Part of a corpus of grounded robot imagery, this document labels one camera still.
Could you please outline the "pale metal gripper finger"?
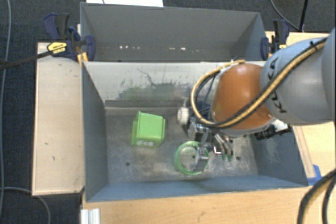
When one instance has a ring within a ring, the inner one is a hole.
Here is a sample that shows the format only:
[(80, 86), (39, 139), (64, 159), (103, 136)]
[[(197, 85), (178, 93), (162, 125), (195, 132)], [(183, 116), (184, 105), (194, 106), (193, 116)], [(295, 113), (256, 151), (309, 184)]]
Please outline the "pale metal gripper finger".
[(209, 153), (207, 149), (197, 148), (194, 159), (195, 159), (194, 171), (197, 173), (202, 173), (206, 168), (209, 160)]

